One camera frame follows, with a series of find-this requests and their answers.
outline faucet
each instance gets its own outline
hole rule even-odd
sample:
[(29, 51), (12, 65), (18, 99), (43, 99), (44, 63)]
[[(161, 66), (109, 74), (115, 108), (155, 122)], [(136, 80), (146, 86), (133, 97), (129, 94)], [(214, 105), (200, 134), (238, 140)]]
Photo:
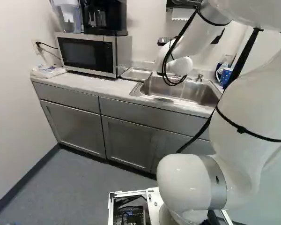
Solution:
[(203, 77), (203, 74), (198, 74), (198, 77), (197, 77), (197, 79), (195, 81), (196, 82), (201, 82), (202, 81), (202, 77)]

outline wall outlet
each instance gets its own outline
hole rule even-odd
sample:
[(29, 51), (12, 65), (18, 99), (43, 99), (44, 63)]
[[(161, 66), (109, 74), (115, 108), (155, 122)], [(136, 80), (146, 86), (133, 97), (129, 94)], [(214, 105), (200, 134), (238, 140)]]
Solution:
[(33, 50), (34, 50), (34, 52), (35, 52), (37, 55), (39, 55), (41, 52), (39, 51), (39, 49), (38, 49), (38, 47), (37, 47), (37, 44), (36, 44), (37, 41), (40, 41), (40, 40), (38, 40), (38, 39), (32, 39), (32, 40), (31, 40), (32, 45), (33, 45)]

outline blue cup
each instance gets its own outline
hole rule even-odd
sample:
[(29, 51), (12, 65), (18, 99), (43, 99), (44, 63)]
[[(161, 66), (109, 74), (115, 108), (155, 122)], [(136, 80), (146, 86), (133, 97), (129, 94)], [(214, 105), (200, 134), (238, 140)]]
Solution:
[(231, 74), (232, 74), (232, 71), (233, 71), (233, 69), (232, 68), (227, 68), (227, 67), (225, 67), (224, 69), (223, 69), (223, 74), (222, 74), (222, 76), (221, 76), (221, 86), (223, 87), (223, 86), (225, 86), (226, 84), (227, 84), (227, 82), (228, 82), (228, 80), (229, 80), (229, 78), (230, 78), (230, 76), (231, 76)]

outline cabinet door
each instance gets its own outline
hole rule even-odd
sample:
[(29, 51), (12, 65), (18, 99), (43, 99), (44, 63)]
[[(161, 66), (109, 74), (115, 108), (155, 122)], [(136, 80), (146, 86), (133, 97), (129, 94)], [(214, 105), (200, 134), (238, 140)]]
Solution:
[[(175, 154), (176, 151), (185, 143), (187, 143), (191, 137), (180, 135), (168, 131), (160, 131), (158, 137), (158, 146), (154, 155), (151, 173), (156, 174), (159, 161), (169, 154)], [(215, 154), (209, 141), (197, 139), (182, 153), (194, 154), (194, 155), (212, 155)]]
[(102, 116), (108, 159), (150, 172), (158, 130)]
[(105, 158), (100, 115), (40, 102), (59, 143)]

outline paper towel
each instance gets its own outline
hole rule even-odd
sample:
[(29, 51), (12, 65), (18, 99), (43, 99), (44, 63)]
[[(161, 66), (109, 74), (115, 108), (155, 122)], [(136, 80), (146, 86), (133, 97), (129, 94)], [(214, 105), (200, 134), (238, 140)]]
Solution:
[(187, 21), (194, 11), (193, 8), (173, 8), (172, 20)]

